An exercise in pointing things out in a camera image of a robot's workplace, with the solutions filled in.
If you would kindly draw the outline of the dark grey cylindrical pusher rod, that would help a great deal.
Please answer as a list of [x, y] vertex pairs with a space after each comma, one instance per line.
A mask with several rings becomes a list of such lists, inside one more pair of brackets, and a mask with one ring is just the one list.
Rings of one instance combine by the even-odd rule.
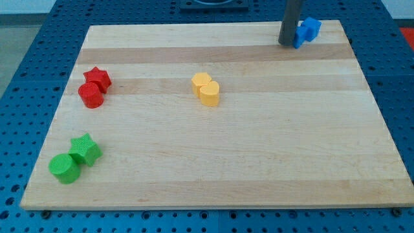
[[278, 38], [280, 45], [292, 46], [302, 6], [303, 0], [286, 0], [285, 12]]

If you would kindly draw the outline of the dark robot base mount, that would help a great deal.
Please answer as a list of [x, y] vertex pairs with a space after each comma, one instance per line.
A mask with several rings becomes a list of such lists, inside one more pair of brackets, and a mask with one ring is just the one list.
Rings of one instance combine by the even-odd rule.
[[179, 0], [181, 11], [248, 10], [250, 0]]

